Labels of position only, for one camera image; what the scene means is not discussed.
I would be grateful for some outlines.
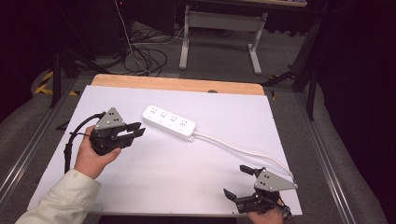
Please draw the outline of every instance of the person's left hand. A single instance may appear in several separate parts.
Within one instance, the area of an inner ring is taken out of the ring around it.
[[[84,135],[81,145],[79,146],[74,169],[92,179],[95,179],[102,173],[109,163],[114,161],[120,155],[121,149],[118,147],[104,156],[99,156],[95,151],[93,151],[91,146],[89,135],[92,130],[93,126],[88,127],[85,132],[87,135]]]

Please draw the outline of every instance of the black cable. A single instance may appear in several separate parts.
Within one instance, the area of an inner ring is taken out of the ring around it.
[[[88,123],[92,119],[101,119],[106,112],[100,113],[100,114],[95,114],[90,116],[89,118],[85,119],[80,123],[77,128],[70,134],[70,138],[68,143],[66,143],[66,147],[64,148],[64,173],[66,174],[70,170],[70,161],[72,160],[72,148],[73,148],[73,141],[78,135],[78,131],[84,126],[86,123]]]

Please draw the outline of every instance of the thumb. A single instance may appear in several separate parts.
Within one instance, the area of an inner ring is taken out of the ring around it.
[[[105,164],[109,164],[113,162],[121,153],[121,149],[119,147],[113,149],[111,152],[102,156],[102,160]]]

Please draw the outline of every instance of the gray carpet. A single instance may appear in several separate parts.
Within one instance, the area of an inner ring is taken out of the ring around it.
[[[257,49],[262,66],[262,76],[255,76],[246,49],[253,34],[235,32],[224,38],[206,30],[195,31],[191,36],[187,69],[178,69],[181,40],[168,45],[149,46],[166,53],[168,63],[163,68],[164,77],[224,80],[237,82],[263,82],[271,75],[288,71],[304,41],[303,36],[289,37],[287,34],[263,32]],[[123,72],[122,66],[109,68],[112,72]],[[43,75],[37,74],[34,90]],[[91,83],[93,72],[84,72],[73,88],[82,91]],[[298,105],[295,94],[290,91],[290,80],[277,85],[273,90],[276,100],[270,100],[276,126],[284,147],[290,169],[295,173],[299,188],[297,193],[303,208],[303,215],[294,217],[287,223],[343,223],[339,210],[329,188],[329,184],[318,161],[314,140],[304,119],[306,114]],[[323,96],[318,88],[315,102],[315,122],[322,143],[331,159],[334,171],[343,187],[348,204],[356,223],[386,223],[379,203],[356,170],[342,141],[333,128],[323,105]],[[17,162],[30,143],[40,121],[46,115],[51,95],[35,94],[34,98],[11,114],[0,124],[0,180],[7,178],[8,171]],[[33,156],[19,184],[7,200],[0,213],[0,223],[14,223],[25,212],[27,204],[35,192],[36,183],[42,176],[63,131],[56,127],[68,121],[78,103],[79,96],[67,96],[49,125],[37,153]],[[88,215],[84,223],[97,223],[99,216]],[[238,223],[249,223],[239,218]]]

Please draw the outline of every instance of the power strip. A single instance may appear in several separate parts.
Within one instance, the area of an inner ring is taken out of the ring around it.
[[[143,112],[143,121],[167,133],[171,133],[184,140],[193,141],[195,122],[182,118],[179,115],[161,109],[155,105],[149,105]]]

